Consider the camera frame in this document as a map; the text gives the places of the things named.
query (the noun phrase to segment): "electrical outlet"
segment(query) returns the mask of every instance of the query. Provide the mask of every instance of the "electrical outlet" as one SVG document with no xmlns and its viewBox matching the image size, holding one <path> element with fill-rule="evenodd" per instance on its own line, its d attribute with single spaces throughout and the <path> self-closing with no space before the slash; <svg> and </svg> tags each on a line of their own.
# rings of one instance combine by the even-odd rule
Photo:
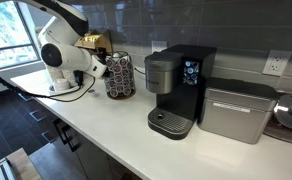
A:
<svg viewBox="0 0 292 180">
<path fill-rule="evenodd" d="M 167 41 L 152 41 L 152 53 L 167 49 Z"/>
<path fill-rule="evenodd" d="M 281 76 L 291 55 L 291 51 L 271 50 L 265 64 L 263 74 Z"/>
</svg>

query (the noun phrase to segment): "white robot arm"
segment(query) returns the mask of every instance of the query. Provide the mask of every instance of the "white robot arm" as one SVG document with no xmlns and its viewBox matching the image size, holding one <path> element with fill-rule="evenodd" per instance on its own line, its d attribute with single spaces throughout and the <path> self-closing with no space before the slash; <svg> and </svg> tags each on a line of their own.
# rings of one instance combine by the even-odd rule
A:
<svg viewBox="0 0 292 180">
<path fill-rule="evenodd" d="M 62 70 L 81 70 L 99 78 L 106 65 L 96 55 L 75 47 L 75 42 L 88 32 L 87 18 L 76 8 L 57 0 L 18 0 L 54 17 L 39 33 L 43 61 Z"/>
</svg>

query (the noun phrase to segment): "counter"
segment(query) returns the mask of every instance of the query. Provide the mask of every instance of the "counter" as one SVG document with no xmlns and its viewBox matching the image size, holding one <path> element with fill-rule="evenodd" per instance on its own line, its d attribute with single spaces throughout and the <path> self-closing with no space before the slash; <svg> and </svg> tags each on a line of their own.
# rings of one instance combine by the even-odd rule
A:
<svg viewBox="0 0 292 180">
<path fill-rule="evenodd" d="M 44 70 L 12 81 L 29 92 L 48 94 Z M 155 94 L 146 90 L 143 75 L 135 73 L 135 81 L 136 94 L 126 100 L 108 98 L 102 80 L 96 81 L 95 94 L 87 93 L 74 102 L 37 100 L 143 179 L 292 179 L 290 143 L 262 135 L 250 145 L 197 125 L 179 141 L 151 130 L 147 115 L 155 107 Z M 85 87 L 61 98 L 76 98 Z"/>
</svg>

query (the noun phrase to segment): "silver appliance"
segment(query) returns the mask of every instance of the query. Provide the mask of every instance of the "silver appliance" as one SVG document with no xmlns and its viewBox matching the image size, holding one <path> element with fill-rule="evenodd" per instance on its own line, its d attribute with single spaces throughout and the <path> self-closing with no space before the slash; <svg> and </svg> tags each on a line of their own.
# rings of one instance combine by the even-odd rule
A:
<svg viewBox="0 0 292 180">
<path fill-rule="evenodd" d="M 270 86 L 240 80 L 209 78 L 199 128 L 256 144 L 279 99 Z"/>
<path fill-rule="evenodd" d="M 145 58 L 146 88 L 156 93 L 151 129 L 170 139 L 187 136 L 200 114 L 216 48 L 176 45 Z"/>
</svg>

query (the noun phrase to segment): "black coffee maker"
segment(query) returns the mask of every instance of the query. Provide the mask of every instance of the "black coffee maker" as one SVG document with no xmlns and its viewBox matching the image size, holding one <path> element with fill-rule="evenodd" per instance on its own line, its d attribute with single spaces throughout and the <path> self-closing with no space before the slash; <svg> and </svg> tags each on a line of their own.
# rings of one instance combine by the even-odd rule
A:
<svg viewBox="0 0 292 180">
<path fill-rule="evenodd" d="M 148 115 L 151 129 L 183 139 L 200 117 L 205 79 L 211 76 L 216 48 L 176 45 L 145 58 L 146 88 L 156 93 Z"/>
</svg>

